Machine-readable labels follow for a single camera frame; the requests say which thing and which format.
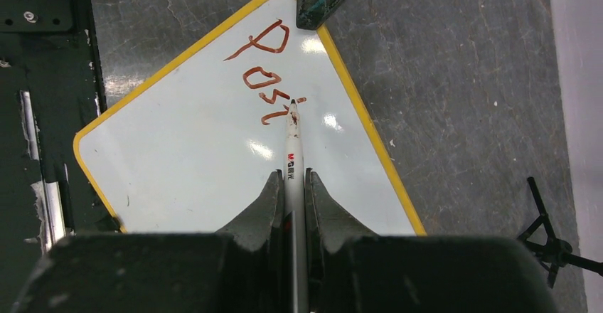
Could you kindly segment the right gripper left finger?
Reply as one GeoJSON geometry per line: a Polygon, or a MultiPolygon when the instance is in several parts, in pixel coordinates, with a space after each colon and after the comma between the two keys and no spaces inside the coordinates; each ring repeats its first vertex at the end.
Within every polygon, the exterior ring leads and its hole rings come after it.
{"type": "Polygon", "coordinates": [[[284,182],[214,233],[64,238],[44,255],[14,312],[283,312],[284,182]]]}

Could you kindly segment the yellow framed whiteboard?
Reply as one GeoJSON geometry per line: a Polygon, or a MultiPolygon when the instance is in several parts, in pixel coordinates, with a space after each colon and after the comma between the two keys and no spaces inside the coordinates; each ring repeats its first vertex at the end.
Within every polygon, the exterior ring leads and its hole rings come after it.
{"type": "Polygon", "coordinates": [[[285,168],[298,100],[304,164],[381,235],[425,229],[325,26],[252,0],[78,132],[75,157],[124,232],[213,232],[285,168]]]}

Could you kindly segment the red whiteboard marker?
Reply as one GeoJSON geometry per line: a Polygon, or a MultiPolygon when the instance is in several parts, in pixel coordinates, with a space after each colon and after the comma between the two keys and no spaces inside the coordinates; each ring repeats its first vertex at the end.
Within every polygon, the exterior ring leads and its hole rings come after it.
{"type": "Polygon", "coordinates": [[[297,101],[286,116],[284,206],[291,218],[292,311],[309,312],[305,221],[304,159],[297,101]]]}

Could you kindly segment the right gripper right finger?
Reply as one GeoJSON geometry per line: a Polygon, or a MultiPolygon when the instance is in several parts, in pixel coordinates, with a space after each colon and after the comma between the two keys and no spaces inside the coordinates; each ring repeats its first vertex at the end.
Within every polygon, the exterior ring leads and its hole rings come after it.
{"type": "Polygon", "coordinates": [[[313,312],[555,312],[533,256],[492,236],[378,235],[306,170],[313,312]]]}

